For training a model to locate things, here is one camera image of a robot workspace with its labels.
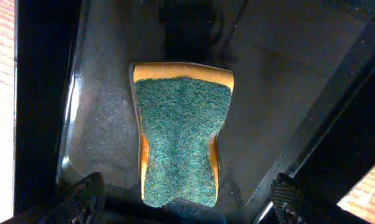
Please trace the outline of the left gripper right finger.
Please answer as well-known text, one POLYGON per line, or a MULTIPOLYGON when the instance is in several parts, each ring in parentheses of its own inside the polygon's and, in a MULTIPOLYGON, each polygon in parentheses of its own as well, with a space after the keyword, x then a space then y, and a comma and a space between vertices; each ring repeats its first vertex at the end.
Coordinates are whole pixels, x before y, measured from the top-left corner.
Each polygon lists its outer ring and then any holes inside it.
POLYGON ((311 223, 307 194, 287 174, 279 173, 272 181, 270 198, 281 224, 311 223))

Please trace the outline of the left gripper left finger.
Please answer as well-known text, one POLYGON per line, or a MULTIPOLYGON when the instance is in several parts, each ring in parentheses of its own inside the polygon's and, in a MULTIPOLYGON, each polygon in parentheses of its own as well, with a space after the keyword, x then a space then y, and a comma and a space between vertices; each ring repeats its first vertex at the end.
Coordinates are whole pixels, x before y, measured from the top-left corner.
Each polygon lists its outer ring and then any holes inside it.
POLYGON ((100 223, 104 205, 103 176, 100 172, 93 172, 46 202, 19 213, 4 223, 100 223))

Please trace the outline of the green yellow sponge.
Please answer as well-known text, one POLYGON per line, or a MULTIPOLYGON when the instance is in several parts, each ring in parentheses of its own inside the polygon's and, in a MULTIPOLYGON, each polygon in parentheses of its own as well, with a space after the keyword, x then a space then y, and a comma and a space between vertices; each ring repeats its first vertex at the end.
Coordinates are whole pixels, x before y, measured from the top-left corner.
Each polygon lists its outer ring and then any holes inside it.
POLYGON ((141 197, 151 207, 218 199, 217 138, 234 88, 232 71, 185 62, 137 63, 132 73, 141 132, 141 197))

